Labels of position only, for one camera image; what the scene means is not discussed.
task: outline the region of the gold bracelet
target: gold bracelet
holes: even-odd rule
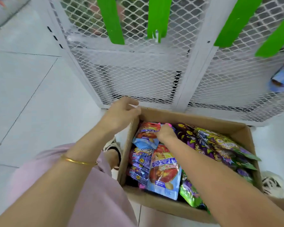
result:
[[[85,162],[80,162],[80,161],[72,160],[72,159],[66,157],[65,155],[61,155],[61,158],[64,159],[64,160],[66,160],[66,161],[69,161],[69,162],[71,162],[71,163],[77,163],[77,164],[82,164],[82,165],[94,165],[94,166],[98,165],[98,162],[97,162],[97,161],[96,161],[95,163],[85,163]]]

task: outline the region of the pink skirt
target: pink skirt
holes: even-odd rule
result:
[[[14,203],[72,145],[43,151],[17,169],[9,184],[8,204]],[[111,177],[110,166],[102,152],[97,161],[98,166],[87,177],[68,226],[137,226],[133,208],[120,184]]]

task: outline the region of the torn green strip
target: torn green strip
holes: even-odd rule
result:
[[[97,0],[110,41],[113,44],[125,44],[116,0]]]
[[[277,54],[284,45],[284,20],[280,26],[273,32],[264,42],[264,44],[258,49],[256,57],[271,57]]]
[[[149,0],[147,37],[155,38],[158,30],[158,42],[166,37],[171,0]]]
[[[261,3],[262,0],[238,0],[214,45],[231,47]]]

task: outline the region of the hand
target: hand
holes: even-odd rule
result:
[[[164,143],[165,140],[169,140],[171,138],[177,139],[174,130],[168,124],[164,124],[163,126],[161,126],[160,130],[156,133],[156,135],[159,141],[162,143]]]
[[[138,106],[139,102],[130,97],[122,97],[110,106],[99,123],[104,129],[110,129],[114,134],[122,131],[136,116],[141,114],[139,106],[135,108],[129,104]]]

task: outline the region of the green tape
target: green tape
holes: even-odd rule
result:
[[[280,26],[273,32],[264,42],[264,44],[258,49],[256,57],[271,57],[279,52],[284,45],[284,20]]]
[[[261,2],[262,0],[238,0],[214,45],[231,47]]]
[[[113,44],[125,44],[118,17],[116,0],[97,0],[97,3],[110,41]]]
[[[166,37],[167,25],[170,13],[171,0],[149,0],[147,37],[156,38],[158,31],[158,42]]]

